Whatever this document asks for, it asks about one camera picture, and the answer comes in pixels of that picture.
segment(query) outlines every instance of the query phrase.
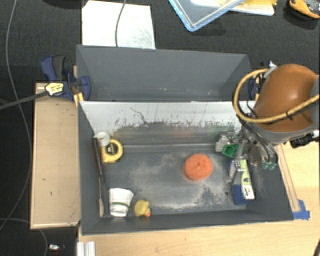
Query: plastic container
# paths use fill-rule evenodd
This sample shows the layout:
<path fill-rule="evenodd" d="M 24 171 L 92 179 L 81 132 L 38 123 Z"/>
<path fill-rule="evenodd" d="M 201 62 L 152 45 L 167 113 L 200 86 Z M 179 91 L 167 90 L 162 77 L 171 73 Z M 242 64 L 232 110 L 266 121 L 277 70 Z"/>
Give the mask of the plastic container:
<path fill-rule="evenodd" d="M 169 0 L 186 29 L 191 32 L 197 31 L 243 1 L 244 0 Z"/>

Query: black cable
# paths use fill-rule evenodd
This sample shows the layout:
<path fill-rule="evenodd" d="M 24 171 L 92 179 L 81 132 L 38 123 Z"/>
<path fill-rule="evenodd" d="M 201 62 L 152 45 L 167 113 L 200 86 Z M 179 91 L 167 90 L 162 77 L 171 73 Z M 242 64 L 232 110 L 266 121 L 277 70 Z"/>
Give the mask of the black cable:
<path fill-rule="evenodd" d="M 0 218 L 0 221 L 22 222 L 22 223 L 30 224 L 29 221 L 21 219 L 21 218 L 10 218 L 10 219 Z M 46 256 L 47 253 L 48 253 L 48 240 L 47 240 L 47 237 L 46 237 L 45 233 L 41 229 L 38 229 L 38 230 L 41 233 L 41 235 L 43 236 L 44 246 L 45 246 L 45 250 L 44 250 L 43 256 Z"/>
<path fill-rule="evenodd" d="M 12 86 L 12 90 L 14 92 L 14 96 L 15 96 L 15 99 L 18 101 L 19 100 L 19 97 L 18 97 L 18 94 L 17 94 L 17 91 L 16 91 L 16 87 L 15 87 L 15 84 L 14 84 L 14 80 L 12 78 L 12 74 L 11 74 L 11 70 L 10 70 L 10 65 L 9 65 L 9 54 L 8 54 L 8 43 L 9 43 L 9 33 L 10 33 L 10 28 L 11 28 L 11 23 L 12 23 L 12 19 L 13 19 L 13 16 L 14 16 L 14 12 L 15 12 L 15 9 L 16 9 L 16 5 L 17 5 L 17 0 L 14 0 L 14 3 L 13 3 L 13 7 L 12 7 L 12 11 L 11 11 L 11 15 L 10 15 L 10 20 L 9 20 L 9 24 L 8 24 L 8 28 L 7 28 L 7 31 L 6 31 L 6 37 L 5 37 L 5 60 L 6 60 L 6 65 L 7 65 L 7 69 L 8 69 L 8 74 L 9 74 L 9 78 L 10 78 L 10 82 L 11 82 L 11 86 Z M 14 213 L 14 211 L 16 210 L 18 204 L 20 203 L 21 201 L 21 198 L 23 196 L 23 194 L 25 193 L 26 191 L 26 188 L 28 186 L 28 182 L 29 182 L 29 178 L 30 178 L 30 175 L 31 175 L 31 170 L 32 170 L 32 142 L 31 142 L 31 135 L 30 135 L 30 131 L 29 131 L 29 128 L 28 128 L 28 123 L 27 123 L 27 120 L 26 120 L 26 116 L 24 114 L 24 111 L 22 110 L 22 107 L 21 105 L 19 104 L 19 110 L 20 110 L 20 113 L 21 113 L 21 116 L 22 116 L 22 119 L 23 119 L 23 123 L 24 123 L 24 127 L 25 127 L 25 130 L 26 130 L 26 135 L 27 135 L 27 138 L 28 138 L 28 146 L 29 146 L 29 169 L 28 169 L 28 173 L 27 173 L 27 177 L 25 179 L 25 183 L 24 183 L 24 186 L 22 188 L 22 191 L 20 193 L 20 196 L 18 198 L 18 200 L 16 201 L 15 205 L 13 206 L 12 210 L 10 211 L 10 213 L 8 214 L 7 218 L 4 219 L 2 225 L 0 226 L 0 231 L 3 229 L 3 227 L 6 225 L 7 221 L 10 220 L 12 214 Z"/>
<path fill-rule="evenodd" d="M 246 101 L 246 106 L 248 107 L 248 109 L 252 112 L 252 114 L 254 114 L 254 116 L 256 117 L 256 118 L 258 118 L 258 115 L 256 114 L 256 112 L 253 110 L 253 108 L 252 107 L 250 107 L 249 106 L 249 98 L 247 99 L 247 101 Z"/>
<path fill-rule="evenodd" d="M 121 10 L 119 12 L 118 19 L 116 21 L 115 32 L 114 32 L 115 47 L 119 47 L 119 45 L 118 45 L 118 26 L 119 26 L 121 14 L 125 8 L 126 3 L 127 3 L 127 0 L 123 0 L 123 4 L 122 4 Z"/>
<path fill-rule="evenodd" d="M 255 138 L 260 142 L 260 144 L 263 146 L 263 149 L 264 149 L 265 153 L 267 154 L 267 161 L 270 162 L 271 156 L 270 156 L 270 152 L 268 150 L 266 142 L 246 122 L 244 122 L 239 117 L 238 117 L 238 119 L 239 119 L 240 123 L 242 124 L 242 126 L 244 128 L 246 128 L 249 132 L 251 132 L 255 136 Z"/>

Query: white paper cup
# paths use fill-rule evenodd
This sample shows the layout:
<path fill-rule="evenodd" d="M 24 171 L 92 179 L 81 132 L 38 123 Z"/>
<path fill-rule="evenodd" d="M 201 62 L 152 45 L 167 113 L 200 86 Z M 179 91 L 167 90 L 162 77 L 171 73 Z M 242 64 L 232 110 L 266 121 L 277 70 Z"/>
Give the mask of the white paper cup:
<path fill-rule="evenodd" d="M 123 188 L 109 189 L 110 214 L 115 217 L 127 216 L 129 206 L 134 194 Z"/>

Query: white paper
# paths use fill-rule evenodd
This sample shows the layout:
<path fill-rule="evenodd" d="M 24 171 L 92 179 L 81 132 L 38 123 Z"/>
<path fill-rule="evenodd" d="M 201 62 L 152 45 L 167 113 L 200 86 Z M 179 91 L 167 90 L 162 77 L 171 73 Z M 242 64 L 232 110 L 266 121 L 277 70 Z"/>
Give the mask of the white paper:
<path fill-rule="evenodd" d="M 115 32 L 122 3 L 90 0 L 82 8 L 82 44 L 116 46 Z M 126 4 L 117 30 L 119 47 L 155 49 L 150 6 Z"/>

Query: blue tape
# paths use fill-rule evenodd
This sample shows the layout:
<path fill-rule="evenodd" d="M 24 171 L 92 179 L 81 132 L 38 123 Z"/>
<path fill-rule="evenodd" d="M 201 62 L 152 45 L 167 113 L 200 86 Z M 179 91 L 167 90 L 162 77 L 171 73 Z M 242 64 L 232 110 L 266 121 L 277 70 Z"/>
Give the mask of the blue tape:
<path fill-rule="evenodd" d="M 293 218 L 295 220 L 309 220 L 310 219 L 310 211 L 306 210 L 304 201 L 298 199 L 301 210 L 293 212 Z"/>

